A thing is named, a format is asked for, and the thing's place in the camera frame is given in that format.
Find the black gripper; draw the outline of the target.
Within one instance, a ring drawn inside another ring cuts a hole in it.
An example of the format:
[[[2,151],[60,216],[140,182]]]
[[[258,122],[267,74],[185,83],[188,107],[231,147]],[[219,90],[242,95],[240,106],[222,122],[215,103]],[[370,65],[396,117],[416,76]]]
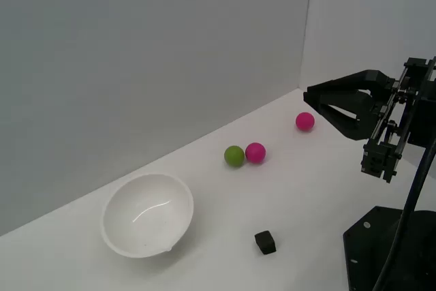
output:
[[[379,70],[363,70],[307,87],[304,101],[346,138],[364,145],[361,171],[391,182],[407,144],[426,147],[435,129],[435,59],[410,57],[395,81]],[[374,99],[368,90],[390,96],[375,124]]]

